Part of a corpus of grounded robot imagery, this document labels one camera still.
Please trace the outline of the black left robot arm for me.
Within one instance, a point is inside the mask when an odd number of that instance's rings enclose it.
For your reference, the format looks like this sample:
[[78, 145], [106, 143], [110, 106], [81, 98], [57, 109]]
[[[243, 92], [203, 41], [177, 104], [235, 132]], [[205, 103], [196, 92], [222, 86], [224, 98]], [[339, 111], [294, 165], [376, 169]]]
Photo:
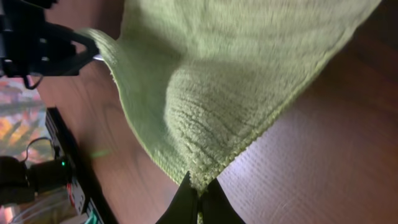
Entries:
[[[30, 77], [77, 76], [99, 54], [95, 41], [47, 22], [44, 11], [54, 1], [1, 0], [1, 76], [22, 79], [28, 90], [39, 82]], [[71, 171], [63, 159], [27, 167], [25, 160], [1, 157], [1, 205], [31, 202], [35, 195], [66, 185]]]

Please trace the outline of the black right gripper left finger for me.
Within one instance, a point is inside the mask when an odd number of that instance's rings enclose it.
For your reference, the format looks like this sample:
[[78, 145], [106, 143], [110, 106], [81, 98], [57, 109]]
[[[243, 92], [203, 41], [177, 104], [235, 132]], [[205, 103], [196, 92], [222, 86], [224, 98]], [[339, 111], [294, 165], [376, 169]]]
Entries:
[[158, 219], [156, 224], [197, 224], [198, 193], [190, 182], [187, 172], [169, 207]]

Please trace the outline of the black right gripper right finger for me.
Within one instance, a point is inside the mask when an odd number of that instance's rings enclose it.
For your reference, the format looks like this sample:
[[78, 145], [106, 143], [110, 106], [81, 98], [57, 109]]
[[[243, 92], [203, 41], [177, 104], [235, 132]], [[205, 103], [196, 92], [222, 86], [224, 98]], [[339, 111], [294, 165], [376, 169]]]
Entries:
[[199, 202], [204, 224], [245, 224], [230, 204], [217, 179], [209, 183]]

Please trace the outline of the light green cloth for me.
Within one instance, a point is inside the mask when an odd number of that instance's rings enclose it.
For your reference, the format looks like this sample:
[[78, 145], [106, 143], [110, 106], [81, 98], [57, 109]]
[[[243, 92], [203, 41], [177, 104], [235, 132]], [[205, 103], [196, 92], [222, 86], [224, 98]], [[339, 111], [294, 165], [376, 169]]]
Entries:
[[318, 76], [379, 0], [141, 0], [94, 40], [126, 121], [175, 182], [209, 183]]

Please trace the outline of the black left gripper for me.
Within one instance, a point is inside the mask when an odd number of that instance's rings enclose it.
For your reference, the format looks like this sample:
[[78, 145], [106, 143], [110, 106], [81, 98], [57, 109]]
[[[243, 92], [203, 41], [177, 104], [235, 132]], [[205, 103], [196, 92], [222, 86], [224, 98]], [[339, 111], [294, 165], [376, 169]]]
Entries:
[[46, 22], [44, 11], [56, 3], [57, 0], [1, 1], [2, 76], [77, 76], [98, 55], [93, 39]]

